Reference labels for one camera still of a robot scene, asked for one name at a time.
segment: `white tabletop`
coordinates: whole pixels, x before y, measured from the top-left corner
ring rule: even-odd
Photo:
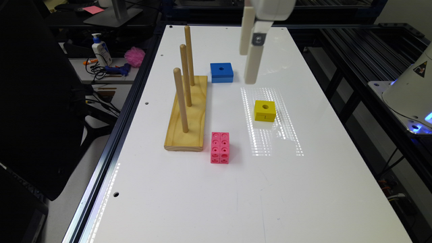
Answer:
[[[81,79],[81,82],[84,84],[90,84],[93,81],[95,75],[89,74],[86,71],[86,66],[82,63],[85,62],[87,58],[69,58],[70,63],[73,65],[75,72]],[[127,63],[124,58],[113,58],[113,63],[110,65],[111,67],[119,66],[122,67],[125,63]],[[87,70],[90,71],[90,67],[93,64],[87,66]],[[94,83],[108,83],[108,84],[133,84],[136,74],[138,73],[139,68],[131,67],[129,74],[127,76],[122,77],[104,77],[101,80],[95,80]]]
[[[210,63],[234,69],[234,83],[208,86],[204,151],[163,148],[185,43],[174,26],[94,208],[89,242],[411,242],[285,28],[270,30],[252,86],[243,81],[240,28],[191,32],[195,75],[211,81]],[[276,102],[274,123],[253,120],[255,99]],[[211,132],[229,132],[229,165],[210,163]]]

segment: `white robot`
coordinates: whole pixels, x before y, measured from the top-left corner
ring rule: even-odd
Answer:
[[[395,113],[432,130],[432,45],[382,94],[384,103]]]
[[[274,21],[288,19],[296,0],[245,0],[240,37],[240,54],[247,55],[244,80],[257,81],[265,37]]]
[[[245,0],[240,38],[240,54],[248,56],[245,83],[257,81],[266,34],[274,21],[290,16],[295,4],[296,0]],[[382,92],[384,103],[412,133],[432,134],[432,44],[397,82],[379,91],[375,92]]]

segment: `wooden peg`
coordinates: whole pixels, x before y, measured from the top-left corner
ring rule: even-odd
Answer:
[[[189,127],[188,127],[188,118],[186,116],[186,106],[184,104],[182,72],[178,67],[174,68],[173,72],[174,72],[175,88],[177,89],[178,106],[180,108],[180,117],[182,118],[183,132],[187,133],[189,132]]]
[[[187,47],[184,44],[180,45],[180,55],[182,56],[182,69],[184,78],[184,93],[186,95],[186,105],[188,107],[192,106],[192,99],[190,97],[190,85],[189,85],[189,75],[188,75],[188,56],[186,54]]]
[[[194,61],[192,59],[192,41],[190,39],[190,27],[184,27],[184,35],[186,36],[186,48],[188,53],[189,80],[190,85],[195,85]]]

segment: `white bottle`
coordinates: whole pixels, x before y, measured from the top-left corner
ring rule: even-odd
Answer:
[[[111,65],[111,63],[113,63],[113,60],[109,54],[107,44],[105,44],[105,42],[101,41],[98,37],[99,35],[101,35],[101,33],[95,33],[92,35],[93,35],[93,41],[94,41],[92,48],[93,48],[94,54],[96,55],[98,62],[103,67],[105,67],[106,65]]]

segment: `wooden base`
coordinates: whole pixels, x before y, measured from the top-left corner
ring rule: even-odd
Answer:
[[[164,144],[168,151],[199,152],[203,150],[207,76],[195,76],[194,80],[195,85],[190,87],[192,106],[186,107],[189,132],[184,133],[182,130],[178,98],[175,95]]]

